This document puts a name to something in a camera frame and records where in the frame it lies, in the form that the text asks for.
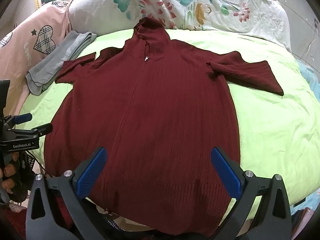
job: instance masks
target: maroon zip-up sweater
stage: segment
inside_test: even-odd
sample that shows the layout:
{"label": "maroon zip-up sweater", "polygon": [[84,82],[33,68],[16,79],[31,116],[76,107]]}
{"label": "maroon zip-up sweater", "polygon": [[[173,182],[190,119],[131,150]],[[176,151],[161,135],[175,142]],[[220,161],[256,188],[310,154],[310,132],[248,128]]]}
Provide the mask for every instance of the maroon zip-up sweater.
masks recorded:
{"label": "maroon zip-up sweater", "polygon": [[266,61],[197,49],[140,20],[124,48],[64,63],[56,83],[74,85],[45,138],[47,172],[60,176],[105,147],[90,195],[97,205],[165,233],[212,234],[230,197],[210,151],[240,162],[227,81],[283,95]]}

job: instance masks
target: gray folded cloth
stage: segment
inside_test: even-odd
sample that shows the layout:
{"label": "gray folded cloth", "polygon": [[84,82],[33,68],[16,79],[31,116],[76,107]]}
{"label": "gray folded cloth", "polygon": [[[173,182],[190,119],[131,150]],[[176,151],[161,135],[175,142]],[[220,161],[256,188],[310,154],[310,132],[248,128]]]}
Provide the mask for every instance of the gray folded cloth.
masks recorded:
{"label": "gray folded cloth", "polygon": [[53,83],[64,61],[76,59],[82,50],[96,39],[91,32],[82,34],[71,31],[47,57],[32,67],[27,75],[30,92],[39,96]]}

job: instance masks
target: silver bolt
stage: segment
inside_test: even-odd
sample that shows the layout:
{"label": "silver bolt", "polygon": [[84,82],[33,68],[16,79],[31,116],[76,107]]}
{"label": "silver bolt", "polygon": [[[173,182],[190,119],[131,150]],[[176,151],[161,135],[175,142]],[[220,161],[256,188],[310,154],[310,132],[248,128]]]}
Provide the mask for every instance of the silver bolt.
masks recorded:
{"label": "silver bolt", "polygon": [[279,174],[276,174],[275,178],[276,178],[276,180],[281,180],[282,179],[281,175],[279,175]]}
{"label": "silver bolt", "polygon": [[37,176],[36,176],[36,180],[41,180],[42,179],[42,175],[41,174],[38,174]]}
{"label": "silver bolt", "polygon": [[246,171],[245,175],[249,178],[253,177],[253,172],[252,171]]}
{"label": "silver bolt", "polygon": [[70,177],[70,176],[72,175],[72,171],[71,171],[71,170],[65,171],[65,172],[63,173],[63,175],[64,175],[65,177]]}

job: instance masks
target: finger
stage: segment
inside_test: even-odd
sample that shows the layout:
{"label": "finger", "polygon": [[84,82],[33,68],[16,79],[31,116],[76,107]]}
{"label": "finger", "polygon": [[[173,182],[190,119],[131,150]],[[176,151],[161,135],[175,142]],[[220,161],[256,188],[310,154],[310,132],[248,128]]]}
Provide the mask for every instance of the finger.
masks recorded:
{"label": "finger", "polygon": [[15,166],[13,166],[13,164],[8,164],[4,169],[3,169],[3,174],[6,176],[6,177],[10,177],[14,174],[16,174],[16,168]]}
{"label": "finger", "polygon": [[12,179],[6,179],[2,182],[2,187],[5,189],[5,190],[9,190],[11,188],[13,188],[15,185],[14,181]]}
{"label": "finger", "polygon": [[16,162],[18,159],[19,159],[19,153],[13,153],[13,154],[12,154],[12,160],[13,160],[14,162]]}

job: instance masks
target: green bed sheet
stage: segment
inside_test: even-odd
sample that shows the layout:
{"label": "green bed sheet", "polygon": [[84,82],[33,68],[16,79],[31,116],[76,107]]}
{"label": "green bed sheet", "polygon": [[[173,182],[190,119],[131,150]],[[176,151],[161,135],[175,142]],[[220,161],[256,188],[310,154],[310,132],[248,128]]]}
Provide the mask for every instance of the green bed sheet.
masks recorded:
{"label": "green bed sheet", "polygon": [[[294,57],[284,48],[258,38],[224,31],[168,30],[171,39],[198,48],[224,54],[234,50],[247,62],[267,60],[284,90],[280,97],[229,83],[236,106],[240,130],[241,167],[257,176],[271,178],[281,174],[290,204],[296,203],[320,187],[320,104],[300,75]],[[98,37],[80,56],[106,47],[119,47],[133,30]],[[33,120],[19,125],[30,129],[50,122],[63,99],[72,89],[69,84],[52,84],[41,96],[30,95],[21,114],[32,113]],[[44,138],[33,153],[43,160]],[[253,218],[260,198],[250,212]],[[235,200],[232,200],[228,211]]]}

